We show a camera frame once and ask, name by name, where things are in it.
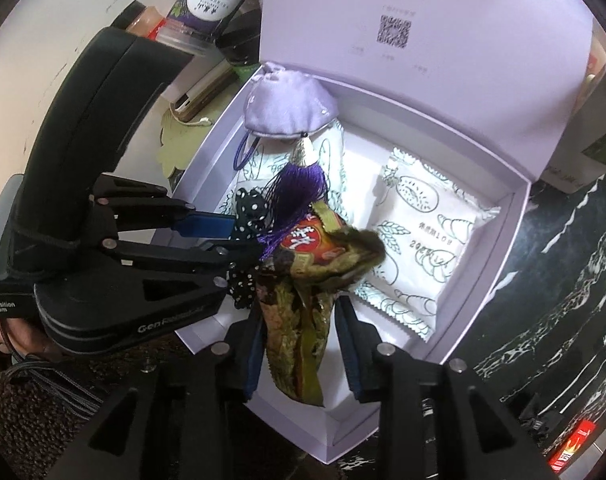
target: human hand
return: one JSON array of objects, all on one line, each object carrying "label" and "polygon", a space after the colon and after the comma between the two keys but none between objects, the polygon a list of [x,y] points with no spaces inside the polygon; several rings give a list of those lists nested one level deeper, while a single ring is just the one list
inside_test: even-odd
[{"label": "human hand", "polygon": [[[22,355],[60,354],[60,350],[49,337],[24,319],[7,319],[6,327],[10,341]],[[10,349],[3,341],[1,330],[0,351],[5,354],[10,353]]]}]

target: black marble surface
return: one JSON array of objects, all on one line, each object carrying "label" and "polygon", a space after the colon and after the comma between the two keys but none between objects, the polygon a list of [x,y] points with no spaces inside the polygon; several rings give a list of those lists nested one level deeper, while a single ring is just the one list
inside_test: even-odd
[{"label": "black marble surface", "polygon": [[[538,393],[562,421],[541,444],[549,454],[577,421],[606,428],[606,176],[564,194],[532,186],[528,210],[491,300],[454,356],[503,401]],[[376,478],[377,436],[331,466],[290,478]]]}]

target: open box lid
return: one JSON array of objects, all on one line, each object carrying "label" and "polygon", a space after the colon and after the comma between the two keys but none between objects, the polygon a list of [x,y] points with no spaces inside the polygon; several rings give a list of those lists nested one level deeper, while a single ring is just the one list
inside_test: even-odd
[{"label": "open box lid", "polygon": [[264,0],[260,58],[425,112],[534,181],[584,79],[592,20],[582,0]]}]

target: qr code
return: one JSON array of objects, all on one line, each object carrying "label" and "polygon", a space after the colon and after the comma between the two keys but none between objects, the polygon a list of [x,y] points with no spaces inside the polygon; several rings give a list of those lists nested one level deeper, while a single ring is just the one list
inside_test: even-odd
[{"label": "qr code", "polygon": [[378,43],[385,43],[398,48],[405,48],[410,35],[412,22],[393,18],[383,14],[381,16],[381,26],[378,29]]}]

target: white wall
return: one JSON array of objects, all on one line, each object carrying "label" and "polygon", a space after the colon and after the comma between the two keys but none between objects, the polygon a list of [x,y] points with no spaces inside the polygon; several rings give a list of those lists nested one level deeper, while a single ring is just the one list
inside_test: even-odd
[{"label": "white wall", "polygon": [[[40,124],[74,61],[132,0],[21,0],[0,29],[0,191],[21,173]],[[174,0],[140,0],[167,12]],[[159,102],[137,131],[117,173],[166,186],[156,163]]]}]

